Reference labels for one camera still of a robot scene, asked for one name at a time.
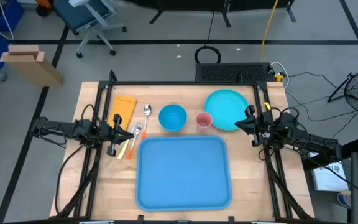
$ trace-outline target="orange napkin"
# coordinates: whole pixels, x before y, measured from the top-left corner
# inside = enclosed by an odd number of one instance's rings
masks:
[[[114,126],[114,115],[119,114],[122,118],[121,128],[126,130],[131,120],[132,114],[134,113],[136,105],[136,98],[133,96],[126,96],[118,94],[115,99],[114,103],[112,104],[112,110],[109,115],[108,124],[110,126]]]

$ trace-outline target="concrete floor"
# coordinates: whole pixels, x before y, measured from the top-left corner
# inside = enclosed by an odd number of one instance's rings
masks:
[[[358,27],[358,1],[346,0]],[[109,31],[109,40],[195,40],[208,36],[210,12],[164,12],[155,24],[148,21],[156,11],[117,2],[120,14],[112,21],[125,22],[128,33]],[[292,23],[283,9],[276,11],[268,34],[268,40],[354,40],[352,43],[336,42],[335,45],[299,43],[296,45],[268,44],[264,50],[264,62],[279,61],[290,75],[309,71],[325,74],[339,85],[349,72],[358,72],[358,42],[340,1],[296,0],[293,13],[297,23]],[[269,10],[231,12],[232,24],[227,28],[220,14],[216,14],[210,39],[213,40],[260,40],[263,38]],[[52,61],[64,28],[62,20],[54,13],[41,18],[34,7],[26,6],[25,14],[14,31],[16,40],[39,40],[42,50]],[[67,40],[80,40],[84,32]],[[108,79],[114,70],[119,80],[194,80],[194,52],[200,44],[145,44],[115,45],[117,55],[112,57],[104,45],[87,45],[84,58],[75,55],[78,44],[67,42],[63,46],[57,69],[65,77],[62,88],[50,89],[41,116],[51,120],[70,121],[73,117],[81,82]],[[222,62],[257,62],[260,45],[217,44]],[[214,62],[215,56],[200,54],[200,61]],[[6,82],[0,82],[0,205],[12,175],[16,160],[34,114],[42,89],[28,82],[13,69],[5,66]],[[329,95],[334,89],[319,77],[307,75],[290,80],[287,92],[300,102]],[[288,96],[289,105],[295,105]],[[318,101],[308,106],[311,117],[323,119],[352,111],[345,100],[328,104]],[[352,116],[341,116],[325,122],[308,121],[306,111],[300,108],[300,121],[311,133],[331,137]],[[358,138],[358,115],[347,128],[336,136],[341,143]],[[7,211],[5,222],[48,218],[58,170],[64,151],[59,147],[33,139],[25,164]],[[317,192],[311,178],[309,190],[317,218],[332,222],[345,222],[346,209],[336,203],[335,192]]]

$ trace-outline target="wooden tabletop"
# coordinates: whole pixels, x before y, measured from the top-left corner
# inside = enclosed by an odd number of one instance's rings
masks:
[[[83,108],[88,104],[94,104],[98,82],[82,83],[80,95],[74,114],[74,119],[80,119]],[[222,131],[215,127],[205,133],[199,133],[196,129],[195,116],[202,112],[204,101],[215,90],[232,89],[242,94],[249,104],[254,105],[254,91],[251,86],[114,86],[110,109],[116,94],[134,96],[137,104],[128,125],[128,129],[135,122],[144,123],[144,105],[152,105],[152,114],[147,124],[148,136],[184,136],[184,135],[217,135],[222,137],[227,145],[227,155],[232,184],[232,202],[224,210],[213,211],[185,211],[185,212],[145,212],[135,202],[135,181],[137,166],[138,138],[132,159],[122,160],[109,157],[106,149],[109,143],[103,145],[100,161],[98,181],[94,198],[92,219],[109,220],[136,220],[138,215],[144,215],[145,220],[193,220],[193,221],[227,221],[228,216],[234,216],[236,221],[274,220],[272,200],[267,178],[265,162],[258,158],[261,147],[254,148],[251,145],[252,136],[246,135],[241,130]],[[268,83],[268,93],[272,106],[284,109],[288,106],[282,83]],[[102,97],[103,108],[105,95]],[[168,132],[158,123],[159,111],[169,103],[182,105],[188,113],[186,126],[177,132]],[[91,118],[92,111],[85,113],[85,118]],[[121,146],[116,146],[117,153]],[[65,158],[75,149],[78,142],[69,140]],[[301,159],[296,152],[282,149],[282,162],[287,179],[289,191],[305,211],[314,216],[310,195],[306,184],[305,173]],[[66,164],[60,181],[58,198],[59,209],[68,203],[78,188],[78,183],[83,166],[85,150],[83,149]],[[281,216],[285,217],[281,192],[278,190]],[[85,214],[86,201],[83,200],[81,214]],[[54,206],[51,215],[55,215]]]

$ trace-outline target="teal plate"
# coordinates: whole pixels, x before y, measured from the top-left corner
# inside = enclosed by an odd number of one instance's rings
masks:
[[[205,101],[204,110],[212,116],[212,124],[225,131],[237,130],[234,124],[246,118],[244,111],[247,100],[233,90],[218,90],[211,93]]]

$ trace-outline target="small pink cup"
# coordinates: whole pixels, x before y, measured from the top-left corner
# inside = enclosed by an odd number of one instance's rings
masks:
[[[197,130],[206,131],[212,124],[212,116],[207,112],[201,112],[196,117]]]

